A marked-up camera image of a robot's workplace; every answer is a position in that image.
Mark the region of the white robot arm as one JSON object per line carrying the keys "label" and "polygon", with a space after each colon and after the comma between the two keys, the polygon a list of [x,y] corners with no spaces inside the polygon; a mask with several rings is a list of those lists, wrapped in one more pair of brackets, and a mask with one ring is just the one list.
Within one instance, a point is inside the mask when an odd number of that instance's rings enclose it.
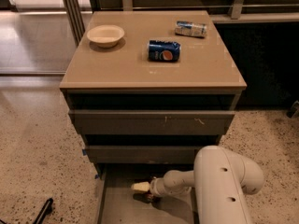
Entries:
{"label": "white robot arm", "polygon": [[170,170],[131,189],[153,197],[195,191],[200,224],[253,224],[245,196],[258,193],[265,178],[254,160],[227,148],[207,146],[195,156],[191,171]]}

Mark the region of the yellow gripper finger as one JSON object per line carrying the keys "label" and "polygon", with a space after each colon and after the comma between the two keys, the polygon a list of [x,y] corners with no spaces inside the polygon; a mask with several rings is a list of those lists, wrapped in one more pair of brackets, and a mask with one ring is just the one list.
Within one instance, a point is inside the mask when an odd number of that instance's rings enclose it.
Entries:
{"label": "yellow gripper finger", "polygon": [[149,182],[138,182],[131,185],[131,189],[138,193],[146,193],[150,190]]}

